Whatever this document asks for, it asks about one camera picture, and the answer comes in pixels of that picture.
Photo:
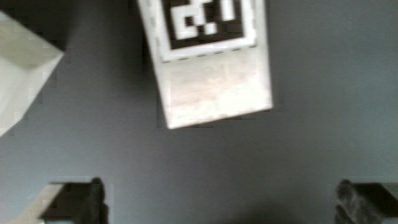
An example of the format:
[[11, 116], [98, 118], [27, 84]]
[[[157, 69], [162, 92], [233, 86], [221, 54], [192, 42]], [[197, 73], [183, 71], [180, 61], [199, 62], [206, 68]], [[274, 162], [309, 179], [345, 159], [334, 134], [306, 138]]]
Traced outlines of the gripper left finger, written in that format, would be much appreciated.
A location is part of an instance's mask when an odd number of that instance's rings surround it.
[[101, 179], [52, 182], [9, 224], [109, 224]]

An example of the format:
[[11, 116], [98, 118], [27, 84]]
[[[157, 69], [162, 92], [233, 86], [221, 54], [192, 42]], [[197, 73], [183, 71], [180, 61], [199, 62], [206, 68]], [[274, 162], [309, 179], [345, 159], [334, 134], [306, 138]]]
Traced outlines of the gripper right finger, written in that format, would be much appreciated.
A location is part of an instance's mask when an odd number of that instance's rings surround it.
[[340, 182], [334, 224], [398, 224], [398, 183]]

